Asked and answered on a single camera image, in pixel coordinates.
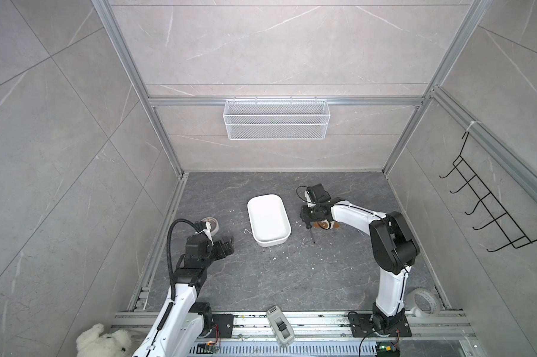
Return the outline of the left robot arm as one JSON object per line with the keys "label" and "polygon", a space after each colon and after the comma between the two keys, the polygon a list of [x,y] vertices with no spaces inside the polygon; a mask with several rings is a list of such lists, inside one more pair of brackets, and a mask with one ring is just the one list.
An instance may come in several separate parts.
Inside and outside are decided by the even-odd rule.
{"label": "left robot arm", "polygon": [[158,317],[134,356],[188,356],[194,342],[213,326],[211,306],[198,295],[212,263],[234,253],[230,238],[213,241],[202,232],[189,237],[185,253],[169,273],[170,288]]}

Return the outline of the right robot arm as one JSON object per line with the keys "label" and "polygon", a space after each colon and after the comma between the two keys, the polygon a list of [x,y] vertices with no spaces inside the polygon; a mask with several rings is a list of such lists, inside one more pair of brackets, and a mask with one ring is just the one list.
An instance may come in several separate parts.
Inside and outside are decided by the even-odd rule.
{"label": "right robot arm", "polygon": [[371,240],[373,257],[380,267],[379,292],[370,322],[375,333],[386,336],[405,317],[404,294],[411,267],[420,254],[414,234],[403,215],[375,212],[348,201],[307,203],[300,217],[308,229],[314,224],[330,229],[333,223],[356,228]]}

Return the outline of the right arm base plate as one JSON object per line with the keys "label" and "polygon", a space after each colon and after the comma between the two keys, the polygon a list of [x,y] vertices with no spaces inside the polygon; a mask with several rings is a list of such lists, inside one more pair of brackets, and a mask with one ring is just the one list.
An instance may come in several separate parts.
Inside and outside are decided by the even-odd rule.
{"label": "right arm base plate", "polygon": [[349,312],[347,318],[354,338],[363,338],[365,336],[409,338],[412,336],[404,311],[388,318],[385,318],[380,312]]}

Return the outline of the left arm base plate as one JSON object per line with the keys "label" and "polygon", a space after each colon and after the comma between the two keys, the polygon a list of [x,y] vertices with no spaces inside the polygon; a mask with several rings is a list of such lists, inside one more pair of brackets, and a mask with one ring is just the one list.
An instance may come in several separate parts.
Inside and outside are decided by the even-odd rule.
{"label": "left arm base plate", "polygon": [[234,315],[232,314],[199,314],[203,318],[203,329],[200,339],[229,339],[234,329]]}

